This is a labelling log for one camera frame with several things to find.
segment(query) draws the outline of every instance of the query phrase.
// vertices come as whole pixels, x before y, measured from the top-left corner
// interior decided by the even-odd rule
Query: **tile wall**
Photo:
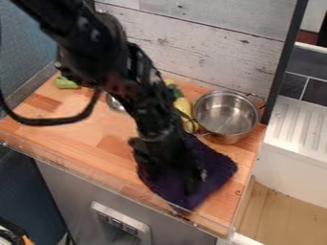
[[[294,47],[280,95],[327,106],[327,53]]]

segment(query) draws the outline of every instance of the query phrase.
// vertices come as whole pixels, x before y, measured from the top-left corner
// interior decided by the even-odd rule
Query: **black cable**
[[[0,52],[1,52],[1,19],[0,19]],[[14,120],[18,121],[19,123],[23,123],[29,126],[50,126],[50,125],[60,125],[60,124],[68,124],[68,123],[76,123],[88,118],[97,104],[98,98],[101,94],[100,89],[95,89],[95,93],[93,94],[89,104],[86,108],[79,114],[73,117],[68,118],[57,118],[57,119],[30,119],[26,117],[22,117],[16,113],[14,113],[10,107],[7,105],[4,94],[2,93],[2,89],[0,86],[0,106],[3,110],[10,115]]]

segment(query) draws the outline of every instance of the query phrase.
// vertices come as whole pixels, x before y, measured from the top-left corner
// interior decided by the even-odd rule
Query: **metal bowl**
[[[259,111],[247,97],[234,92],[212,92],[195,104],[196,121],[221,143],[245,139],[259,123]]]

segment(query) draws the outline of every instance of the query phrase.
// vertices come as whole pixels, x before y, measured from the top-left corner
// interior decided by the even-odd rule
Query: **wooden countertop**
[[[55,76],[17,106],[15,111],[29,117],[61,117],[79,112],[88,103],[92,91],[87,88],[58,90],[53,84]],[[209,91],[192,84],[179,85],[191,100]],[[239,169],[222,189],[212,193],[186,219],[219,235],[229,233],[251,177],[251,169],[265,129],[264,125],[259,124],[245,141],[237,145],[218,145],[202,139],[211,148],[233,159]],[[104,95],[92,116],[83,122],[30,127],[6,117],[0,123],[0,139],[12,147],[81,174],[88,180],[102,183],[146,205],[172,212],[167,203],[153,194],[137,176],[136,164],[127,144],[127,139],[136,135],[133,120],[125,114],[110,110]]]

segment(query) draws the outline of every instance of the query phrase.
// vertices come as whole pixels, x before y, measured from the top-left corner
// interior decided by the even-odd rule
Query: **purple cloth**
[[[193,210],[205,200],[207,195],[221,188],[233,176],[237,171],[237,165],[230,157],[214,151],[193,135],[188,134],[185,143],[193,156],[207,170],[206,181],[201,183],[195,193],[185,194],[181,173],[172,167],[167,168],[156,180],[146,179],[140,171],[138,174],[141,180],[163,199],[187,210]]]

